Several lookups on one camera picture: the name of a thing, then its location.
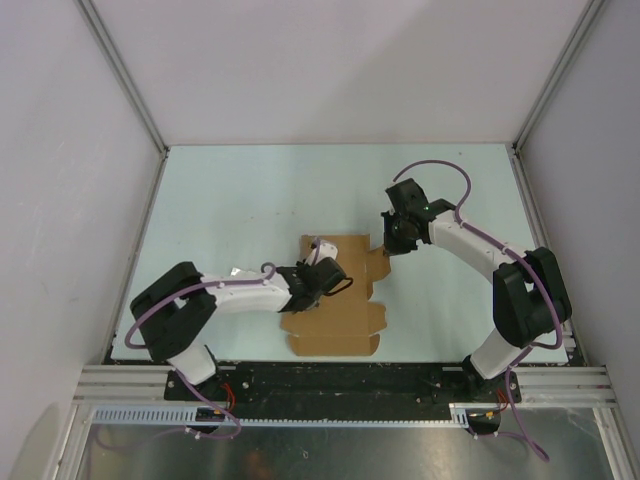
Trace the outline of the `brown cardboard box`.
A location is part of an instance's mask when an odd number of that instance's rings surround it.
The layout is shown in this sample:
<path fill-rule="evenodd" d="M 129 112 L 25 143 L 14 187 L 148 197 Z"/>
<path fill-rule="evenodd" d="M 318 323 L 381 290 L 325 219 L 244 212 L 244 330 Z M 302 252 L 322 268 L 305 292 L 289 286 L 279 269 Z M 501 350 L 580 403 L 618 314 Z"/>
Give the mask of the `brown cardboard box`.
<path fill-rule="evenodd" d="M 291 351 L 299 357 L 370 357 L 387 326 L 386 307 L 371 300 L 374 284 L 391 273 L 383 247 L 372 249 L 368 235 L 322 236 L 346 275 L 347 289 L 322 297 L 319 305 L 302 313 L 284 313 L 281 329 Z"/>

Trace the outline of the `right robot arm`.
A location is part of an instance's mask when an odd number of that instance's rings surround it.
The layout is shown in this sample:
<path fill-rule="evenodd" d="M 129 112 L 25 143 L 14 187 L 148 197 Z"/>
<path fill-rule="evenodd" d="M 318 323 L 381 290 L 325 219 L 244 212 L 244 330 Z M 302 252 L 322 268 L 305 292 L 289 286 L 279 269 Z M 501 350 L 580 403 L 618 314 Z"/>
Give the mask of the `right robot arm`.
<path fill-rule="evenodd" d="M 516 248 L 462 218 L 460 207 L 430 201 L 412 178 L 385 190 L 390 209 L 381 214 L 384 251 L 409 254 L 420 243 L 443 249 L 479 272 L 492 286 L 494 328 L 461 364 L 461 388 L 473 401 L 497 389 L 497 377 L 533 349 L 563 345 L 562 324 L 572 306 L 554 253 Z"/>

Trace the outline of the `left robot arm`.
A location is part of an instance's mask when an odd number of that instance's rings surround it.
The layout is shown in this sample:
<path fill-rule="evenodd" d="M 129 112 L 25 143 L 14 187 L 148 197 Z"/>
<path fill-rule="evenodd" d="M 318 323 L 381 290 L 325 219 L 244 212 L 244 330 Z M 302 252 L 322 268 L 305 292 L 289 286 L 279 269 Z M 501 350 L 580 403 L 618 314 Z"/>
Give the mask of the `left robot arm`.
<path fill-rule="evenodd" d="M 181 262 L 131 301 L 135 322 L 124 343 L 147 351 L 155 362 L 169 364 L 191 393 L 207 400 L 219 392 L 221 376 L 215 356 L 198 336 L 214 314 L 306 312 L 321 298 L 352 284 L 331 257 L 293 266 L 266 262 L 258 273 L 221 278 L 204 275 L 192 262 Z"/>

